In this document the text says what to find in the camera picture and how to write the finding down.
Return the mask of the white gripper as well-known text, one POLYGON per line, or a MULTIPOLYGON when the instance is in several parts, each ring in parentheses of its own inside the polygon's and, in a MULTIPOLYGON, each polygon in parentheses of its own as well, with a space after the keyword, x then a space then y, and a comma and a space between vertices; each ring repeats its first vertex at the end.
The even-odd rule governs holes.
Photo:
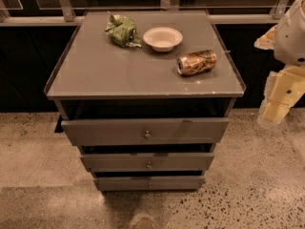
POLYGON ((278 24, 257 38, 254 46, 274 49, 274 57, 289 64, 279 73, 270 72, 258 112, 260 126, 274 127, 305 94, 305 0, 295 0, 278 24))

